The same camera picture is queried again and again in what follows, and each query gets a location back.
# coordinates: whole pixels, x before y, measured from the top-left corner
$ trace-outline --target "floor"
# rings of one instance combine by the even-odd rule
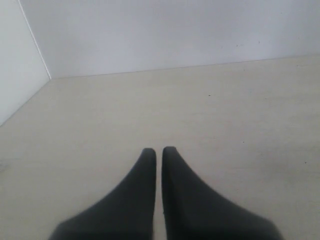
[[[0,127],[0,240],[43,240],[156,149],[287,240],[320,239],[320,56],[50,81]]]

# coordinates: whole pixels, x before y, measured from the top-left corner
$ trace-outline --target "white wall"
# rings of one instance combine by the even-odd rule
[[[21,0],[53,78],[320,53],[319,0]]]
[[[18,1],[0,1],[0,126],[49,76]]]

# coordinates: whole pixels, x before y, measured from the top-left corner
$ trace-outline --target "light wooden floor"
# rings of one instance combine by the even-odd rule
[[[320,56],[50,81],[0,127],[0,240],[43,240],[158,155],[155,239],[166,239],[161,151],[210,186],[320,239]]]

